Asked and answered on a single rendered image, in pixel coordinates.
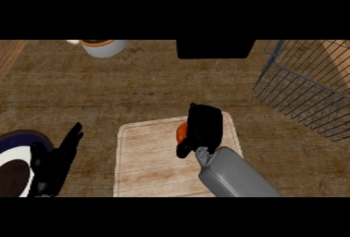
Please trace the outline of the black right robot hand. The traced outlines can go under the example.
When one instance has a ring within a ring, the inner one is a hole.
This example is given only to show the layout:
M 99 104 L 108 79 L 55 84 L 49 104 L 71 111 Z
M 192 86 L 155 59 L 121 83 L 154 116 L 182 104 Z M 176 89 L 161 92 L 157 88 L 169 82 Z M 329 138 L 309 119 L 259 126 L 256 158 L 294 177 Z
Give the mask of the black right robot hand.
M 207 147 L 208 153 L 213 154 L 223 139 L 222 110 L 214 106 L 191 103 L 185 122 L 188 122 L 188 137 L 176 145 L 176 156 L 185 158 L 200 147 Z

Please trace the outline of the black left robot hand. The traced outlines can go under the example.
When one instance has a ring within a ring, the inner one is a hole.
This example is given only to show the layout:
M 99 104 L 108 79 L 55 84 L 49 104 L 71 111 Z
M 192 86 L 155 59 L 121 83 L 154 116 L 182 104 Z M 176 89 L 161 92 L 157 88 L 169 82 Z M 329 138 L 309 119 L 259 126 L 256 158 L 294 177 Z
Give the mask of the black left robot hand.
M 83 138 L 83 124 L 71 128 L 61 146 L 52 151 L 40 142 L 30 145 L 30 168 L 34 173 L 28 197 L 56 197 L 64 188 L 65 178 L 77 155 L 77 148 Z

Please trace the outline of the red tomato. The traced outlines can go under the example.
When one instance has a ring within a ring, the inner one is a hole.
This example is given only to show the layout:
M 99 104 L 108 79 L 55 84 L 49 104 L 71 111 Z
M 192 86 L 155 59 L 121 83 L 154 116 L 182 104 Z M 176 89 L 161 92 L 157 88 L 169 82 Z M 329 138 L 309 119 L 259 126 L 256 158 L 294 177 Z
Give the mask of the red tomato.
M 182 141 L 185 140 L 185 138 L 188 137 L 188 122 L 185 122 L 176 130 L 176 140 L 177 140 L 177 144 L 182 143 Z

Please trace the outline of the pale wooden cutting board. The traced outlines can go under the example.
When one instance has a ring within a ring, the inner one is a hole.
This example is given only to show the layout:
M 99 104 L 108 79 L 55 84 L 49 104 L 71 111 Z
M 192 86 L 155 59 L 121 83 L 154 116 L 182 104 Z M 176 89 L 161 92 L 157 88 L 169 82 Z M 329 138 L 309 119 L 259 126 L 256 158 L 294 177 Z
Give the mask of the pale wooden cutting board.
M 188 117 L 124 124 L 118 132 L 115 197 L 213 197 L 194 153 L 176 156 L 176 129 Z

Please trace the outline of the round blue and white plate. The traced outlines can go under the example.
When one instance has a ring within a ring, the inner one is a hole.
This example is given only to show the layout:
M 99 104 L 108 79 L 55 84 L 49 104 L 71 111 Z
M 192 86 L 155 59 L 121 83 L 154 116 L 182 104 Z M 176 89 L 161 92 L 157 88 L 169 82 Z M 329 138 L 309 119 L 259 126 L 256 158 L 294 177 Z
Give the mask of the round blue and white plate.
M 27 197 L 34 172 L 30 167 L 30 146 L 40 142 L 47 151 L 53 144 L 34 130 L 12 131 L 0 135 L 0 198 Z

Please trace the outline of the black box appliance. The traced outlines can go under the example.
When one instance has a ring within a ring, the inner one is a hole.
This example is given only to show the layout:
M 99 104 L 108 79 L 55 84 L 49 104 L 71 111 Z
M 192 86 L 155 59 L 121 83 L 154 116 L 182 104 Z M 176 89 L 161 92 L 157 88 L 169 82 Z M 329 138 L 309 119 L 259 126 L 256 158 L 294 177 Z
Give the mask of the black box appliance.
M 180 59 L 247 58 L 254 43 L 254 40 L 177 40 L 177 57 Z

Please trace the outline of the white pot with orange rim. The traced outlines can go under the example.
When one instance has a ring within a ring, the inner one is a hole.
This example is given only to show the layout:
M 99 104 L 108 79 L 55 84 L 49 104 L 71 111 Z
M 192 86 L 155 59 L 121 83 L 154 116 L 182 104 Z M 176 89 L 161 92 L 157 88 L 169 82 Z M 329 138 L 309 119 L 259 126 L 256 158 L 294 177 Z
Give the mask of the white pot with orange rim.
M 90 43 L 84 40 L 68 40 L 70 44 L 78 44 L 86 53 L 96 58 L 108 58 L 115 56 L 124 49 L 129 41 L 127 40 L 98 40 Z

